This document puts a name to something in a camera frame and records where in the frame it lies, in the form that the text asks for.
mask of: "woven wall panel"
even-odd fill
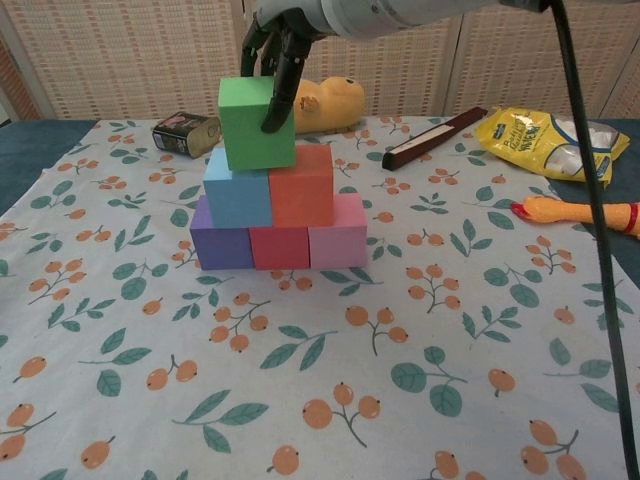
[[[640,43],[629,59],[602,116],[605,118],[640,118]]]
[[[4,0],[59,118],[214,114],[238,72],[227,0]]]
[[[9,50],[0,39],[0,89],[4,92],[20,120],[36,120],[40,114],[27,91],[22,75],[16,69]]]
[[[439,115],[450,28],[444,20],[368,42],[324,39],[313,46],[304,77],[355,78],[365,88],[367,114]]]
[[[568,1],[587,113],[600,115],[640,32],[640,4]],[[465,15],[468,35],[459,51],[447,113],[476,105],[521,105],[570,113],[567,87],[550,11],[528,13],[503,6]]]

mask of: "purple block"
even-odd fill
[[[202,195],[189,227],[202,270],[253,268],[248,228],[215,228]]]

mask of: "yellow snack bag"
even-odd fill
[[[629,137],[608,125],[589,122],[598,180],[611,182],[613,161]],[[477,128],[480,144],[495,156],[533,173],[584,182],[573,119],[527,108],[500,108]]]

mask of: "stacked block pyramid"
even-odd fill
[[[357,193],[335,194],[329,145],[296,145],[293,113],[260,127],[273,77],[220,82],[224,146],[204,174],[190,232],[203,270],[362,267],[367,220]]]

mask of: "orange rubber chicken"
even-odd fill
[[[638,203],[613,203],[604,205],[607,226],[612,230],[634,235],[640,240],[640,221]],[[511,211],[523,220],[535,223],[553,223],[573,221],[593,223],[591,206],[567,203],[555,198],[527,197],[523,203],[511,204]]]

